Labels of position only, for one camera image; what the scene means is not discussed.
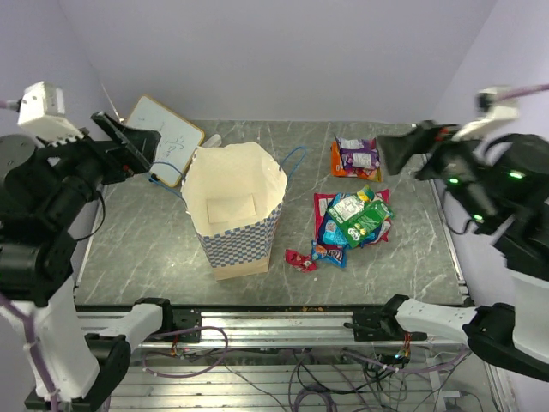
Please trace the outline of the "orange snack packet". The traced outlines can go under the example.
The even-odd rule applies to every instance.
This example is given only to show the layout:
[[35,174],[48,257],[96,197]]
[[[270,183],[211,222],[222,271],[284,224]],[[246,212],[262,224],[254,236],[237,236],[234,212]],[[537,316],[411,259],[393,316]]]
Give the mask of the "orange snack packet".
[[381,183],[383,181],[381,168],[368,170],[363,168],[345,169],[336,142],[331,143],[331,174],[339,178],[358,178]]

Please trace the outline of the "green snack packet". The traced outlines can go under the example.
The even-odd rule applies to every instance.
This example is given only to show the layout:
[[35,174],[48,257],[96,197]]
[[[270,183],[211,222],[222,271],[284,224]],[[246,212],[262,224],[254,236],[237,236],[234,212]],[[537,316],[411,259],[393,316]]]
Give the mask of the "green snack packet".
[[334,201],[327,208],[327,213],[343,233],[350,248],[362,244],[394,215],[390,206],[369,185]]

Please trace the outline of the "pink red snack bag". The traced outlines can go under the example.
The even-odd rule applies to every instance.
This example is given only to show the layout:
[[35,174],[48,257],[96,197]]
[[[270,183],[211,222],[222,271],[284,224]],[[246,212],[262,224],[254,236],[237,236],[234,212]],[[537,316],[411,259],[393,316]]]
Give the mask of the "pink red snack bag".
[[[328,207],[332,205],[334,201],[340,201],[342,198],[348,197],[349,193],[337,193],[337,194],[322,194],[315,193],[313,196],[313,209],[315,216],[315,238],[316,242],[324,245],[318,239],[318,229],[321,226],[321,223],[324,219],[327,219],[329,214],[327,213]],[[369,234],[360,244],[359,247],[364,248],[368,245],[375,245],[379,242],[388,242],[389,241],[389,231],[392,227],[392,221],[390,219],[384,221],[380,227],[377,227],[371,234]],[[336,246],[324,245],[327,249],[350,249],[350,245],[347,247],[341,248]]]

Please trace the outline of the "blue M&M's candy packet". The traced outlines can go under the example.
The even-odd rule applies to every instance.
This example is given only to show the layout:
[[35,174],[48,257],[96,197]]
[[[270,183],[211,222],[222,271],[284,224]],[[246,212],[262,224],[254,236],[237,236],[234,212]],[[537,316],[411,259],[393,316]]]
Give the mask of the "blue M&M's candy packet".
[[347,266],[347,256],[344,250],[338,248],[327,249],[315,240],[311,242],[311,258],[313,261],[329,262],[342,269]]

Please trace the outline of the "checkered blue paper bag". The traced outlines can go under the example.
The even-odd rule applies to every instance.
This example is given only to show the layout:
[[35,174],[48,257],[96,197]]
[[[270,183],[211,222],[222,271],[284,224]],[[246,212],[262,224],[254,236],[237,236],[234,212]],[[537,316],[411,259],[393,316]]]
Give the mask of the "checkered blue paper bag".
[[217,281],[268,272],[289,179],[256,142],[196,150],[180,195]]

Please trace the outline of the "red small snack packet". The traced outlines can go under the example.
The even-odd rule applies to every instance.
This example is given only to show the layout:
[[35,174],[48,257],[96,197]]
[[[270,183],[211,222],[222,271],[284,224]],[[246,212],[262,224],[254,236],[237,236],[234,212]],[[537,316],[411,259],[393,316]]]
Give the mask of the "red small snack packet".
[[302,273],[310,273],[317,269],[317,264],[310,255],[302,255],[292,249],[285,250],[285,261]]

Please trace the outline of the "light blue snack packet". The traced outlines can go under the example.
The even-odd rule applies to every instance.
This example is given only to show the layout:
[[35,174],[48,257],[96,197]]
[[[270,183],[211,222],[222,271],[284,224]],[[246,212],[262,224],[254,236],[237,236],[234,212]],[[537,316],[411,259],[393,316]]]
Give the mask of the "light blue snack packet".
[[348,246],[347,238],[331,218],[324,219],[318,229],[318,239],[324,245],[345,248]]

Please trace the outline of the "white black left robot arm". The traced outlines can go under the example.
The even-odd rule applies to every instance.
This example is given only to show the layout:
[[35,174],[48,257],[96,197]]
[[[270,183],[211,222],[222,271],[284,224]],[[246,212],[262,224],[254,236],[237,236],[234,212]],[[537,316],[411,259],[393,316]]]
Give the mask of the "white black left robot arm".
[[33,370],[30,410],[97,411],[124,378],[132,352],[147,339],[175,332],[172,304],[142,298],[113,325],[83,331],[74,302],[70,234],[76,217],[101,188],[147,173],[160,134],[118,123],[103,112],[86,130],[37,146],[20,134],[1,139],[1,314],[21,336]]

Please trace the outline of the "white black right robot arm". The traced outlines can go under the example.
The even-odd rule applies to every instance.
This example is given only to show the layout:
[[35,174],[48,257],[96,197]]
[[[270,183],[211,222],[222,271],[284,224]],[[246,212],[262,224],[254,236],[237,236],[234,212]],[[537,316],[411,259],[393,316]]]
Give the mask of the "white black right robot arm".
[[397,294],[380,306],[372,324],[354,315],[359,341],[408,333],[447,338],[484,362],[532,379],[548,378],[548,141],[532,134],[492,140],[489,160],[454,124],[424,122],[377,145],[389,173],[423,155],[419,180],[436,179],[468,214],[467,240],[458,260],[478,272],[485,287],[508,286],[508,303],[487,306],[427,304]]

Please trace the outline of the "yellow framed whiteboard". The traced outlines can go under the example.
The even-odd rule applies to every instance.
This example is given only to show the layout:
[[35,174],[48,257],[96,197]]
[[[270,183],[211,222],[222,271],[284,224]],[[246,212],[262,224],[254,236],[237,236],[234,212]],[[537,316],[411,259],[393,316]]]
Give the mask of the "yellow framed whiteboard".
[[147,95],[137,101],[126,124],[134,129],[160,133],[150,172],[163,185],[178,186],[192,155],[204,140],[204,131]]

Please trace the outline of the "white marker eraser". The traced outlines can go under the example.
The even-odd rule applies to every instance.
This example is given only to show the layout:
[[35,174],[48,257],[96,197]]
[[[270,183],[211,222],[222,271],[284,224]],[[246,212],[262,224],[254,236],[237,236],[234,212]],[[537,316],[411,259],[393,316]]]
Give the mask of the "white marker eraser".
[[203,148],[218,148],[222,144],[222,138],[220,134],[212,135],[207,141],[202,144]]

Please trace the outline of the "aluminium rail frame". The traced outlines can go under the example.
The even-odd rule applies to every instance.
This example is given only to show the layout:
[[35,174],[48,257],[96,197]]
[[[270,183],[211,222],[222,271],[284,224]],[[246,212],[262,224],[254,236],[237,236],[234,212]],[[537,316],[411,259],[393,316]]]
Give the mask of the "aluminium rail frame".
[[[77,305],[96,333],[134,305]],[[499,368],[447,338],[359,341],[354,315],[380,306],[172,304],[106,406],[114,411],[514,411]]]

